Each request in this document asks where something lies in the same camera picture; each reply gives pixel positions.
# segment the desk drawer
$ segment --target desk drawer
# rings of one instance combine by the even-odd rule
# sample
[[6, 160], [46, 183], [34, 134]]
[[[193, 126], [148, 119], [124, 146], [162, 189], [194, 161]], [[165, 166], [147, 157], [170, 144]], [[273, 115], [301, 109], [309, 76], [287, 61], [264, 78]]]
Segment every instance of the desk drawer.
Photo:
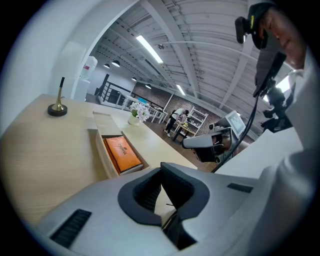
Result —
[[[114, 138], [119, 136], [124, 136], [130, 147], [132, 148], [135, 155], [139, 158], [142, 163], [141, 170], [145, 170], [150, 168], [150, 165], [145, 161], [145, 159], [139, 154], [139, 152], [135, 149], [135, 146], [130, 142], [130, 140], [123, 134], [123, 132], [119, 129], [117, 124], [112, 119], [111, 115], [93, 112], [95, 123], [97, 126], [95, 144], [101, 159], [101, 163], [104, 171], [109, 179], [119, 177], [119, 174], [107, 152], [106, 146], [104, 144], [104, 139]], [[139, 169], [132, 168], [120, 175], [125, 175], [128, 173], [140, 171]]]

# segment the brick wall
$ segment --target brick wall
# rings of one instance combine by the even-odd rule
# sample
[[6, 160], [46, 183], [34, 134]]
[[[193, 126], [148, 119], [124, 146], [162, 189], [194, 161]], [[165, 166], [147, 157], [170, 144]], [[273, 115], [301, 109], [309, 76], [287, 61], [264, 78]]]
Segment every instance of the brick wall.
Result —
[[152, 87], [152, 89], [148, 89], [145, 84], [137, 82], [132, 90], [133, 93], [138, 94], [139, 96], [154, 102], [161, 107], [165, 107], [168, 100], [170, 99], [171, 93], [161, 90], [158, 88]]
[[[139, 83], [139, 82], [136, 83], [132, 92], [136, 93], [136, 94], [146, 98], [147, 100], [152, 101], [162, 107], [164, 107], [167, 104], [167, 102], [171, 96], [171, 94], [165, 90], [161, 90], [161, 89], [154, 88], [154, 87], [152, 87], [152, 89], [148, 89], [143, 83]], [[196, 110], [198, 110], [204, 114], [208, 114], [205, 122], [203, 123], [203, 125], [201, 126], [200, 130], [198, 131], [198, 133], [196, 135], [200, 136], [200, 135], [208, 134], [209, 133], [209, 124], [219, 121], [221, 119], [221, 117], [210, 112], [206, 108], [203, 108], [202, 106], [199, 106], [195, 103], [192, 103], [191, 101], [186, 100], [184, 98], [181, 98], [179, 96], [173, 95], [168, 106], [165, 109], [165, 112], [171, 114], [173, 110], [177, 110], [177, 109], [181, 109], [181, 108], [183, 108], [185, 110], [189, 110], [189, 112], [190, 112], [193, 107]], [[196, 118], [199, 118], [200, 120], [204, 118], [204, 116], [198, 115], [197, 113], [195, 113], [194, 115]], [[192, 124], [189, 124], [188, 127], [191, 130], [195, 130], [195, 131], [197, 130], [197, 128], [193, 127]], [[254, 140], [248, 136], [246, 136], [244, 138], [244, 141], [249, 144], [254, 142]]]

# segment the white flower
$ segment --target white flower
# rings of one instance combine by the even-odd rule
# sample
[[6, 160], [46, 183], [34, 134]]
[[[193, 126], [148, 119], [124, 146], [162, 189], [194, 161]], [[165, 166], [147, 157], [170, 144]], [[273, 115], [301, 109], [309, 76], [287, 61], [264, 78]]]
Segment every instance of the white flower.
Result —
[[146, 121], [150, 117], [148, 108], [145, 105], [142, 105], [140, 102], [133, 102], [129, 107], [132, 110], [137, 112], [137, 118], [139, 118], [140, 123]]

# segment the air vent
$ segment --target air vent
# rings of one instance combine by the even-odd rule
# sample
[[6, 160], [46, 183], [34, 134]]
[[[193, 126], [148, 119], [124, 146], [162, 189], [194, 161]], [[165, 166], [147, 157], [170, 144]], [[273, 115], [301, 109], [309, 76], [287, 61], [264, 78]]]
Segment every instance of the air vent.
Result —
[[57, 244], [69, 248], [91, 215], [90, 211], [76, 210], [50, 237]]
[[242, 191], [245, 193], [250, 193], [251, 190], [253, 189], [252, 186], [246, 186], [246, 185], [241, 185], [241, 184], [236, 184], [236, 183], [230, 183], [227, 187], [230, 189]]

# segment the wooden floor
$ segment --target wooden floor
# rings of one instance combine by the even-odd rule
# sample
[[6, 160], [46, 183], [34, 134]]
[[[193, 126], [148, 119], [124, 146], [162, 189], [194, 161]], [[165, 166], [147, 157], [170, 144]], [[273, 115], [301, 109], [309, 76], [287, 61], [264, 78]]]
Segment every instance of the wooden floor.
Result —
[[[98, 98], [94, 95], [87, 94], [86, 95], [86, 101], [90, 103], [100, 104], [98, 101]], [[170, 135], [171, 137], [168, 137], [165, 132], [163, 132], [164, 128], [166, 127], [166, 122], [158, 123], [155, 119], [154, 122], [151, 122], [151, 118], [149, 118], [148, 121], [145, 122], [145, 125], [147, 125], [154, 133], [156, 133], [160, 138], [162, 138], [166, 143], [168, 143], [172, 148], [174, 148], [178, 153], [180, 153], [182, 156], [184, 156], [187, 160], [189, 160], [191, 163], [193, 163], [198, 170], [205, 171], [205, 172], [211, 172], [214, 169], [214, 166], [210, 162], [200, 162], [196, 159], [194, 154], [192, 153], [191, 149], [184, 149], [182, 145], [180, 144], [182, 137], [178, 136], [175, 141], [172, 140], [174, 137], [173, 131], [171, 131]]]

